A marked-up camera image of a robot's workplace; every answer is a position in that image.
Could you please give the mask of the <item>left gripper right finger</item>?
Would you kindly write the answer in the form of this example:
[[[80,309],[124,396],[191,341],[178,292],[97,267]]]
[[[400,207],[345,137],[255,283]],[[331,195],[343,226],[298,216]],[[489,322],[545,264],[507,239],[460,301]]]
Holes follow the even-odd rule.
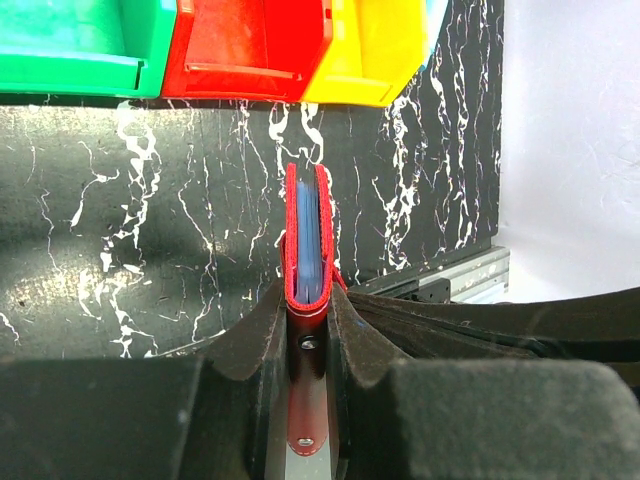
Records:
[[[639,292],[422,303],[335,289],[337,479],[635,479]]]

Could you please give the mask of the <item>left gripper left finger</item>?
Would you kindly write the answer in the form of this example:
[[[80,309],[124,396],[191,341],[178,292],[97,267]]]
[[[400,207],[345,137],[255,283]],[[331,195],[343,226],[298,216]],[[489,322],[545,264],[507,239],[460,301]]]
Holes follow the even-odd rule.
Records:
[[[173,357],[5,361],[5,479],[281,479],[286,308],[271,284],[226,333]]]

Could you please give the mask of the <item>red leather card holder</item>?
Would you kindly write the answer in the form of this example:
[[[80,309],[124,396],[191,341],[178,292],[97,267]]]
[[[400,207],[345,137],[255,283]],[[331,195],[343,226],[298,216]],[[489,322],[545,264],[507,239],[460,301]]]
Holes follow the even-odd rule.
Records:
[[[327,316],[333,286],[344,285],[334,260],[327,169],[288,164],[285,204],[281,266],[289,368],[287,443],[295,454],[309,457],[328,437]]]

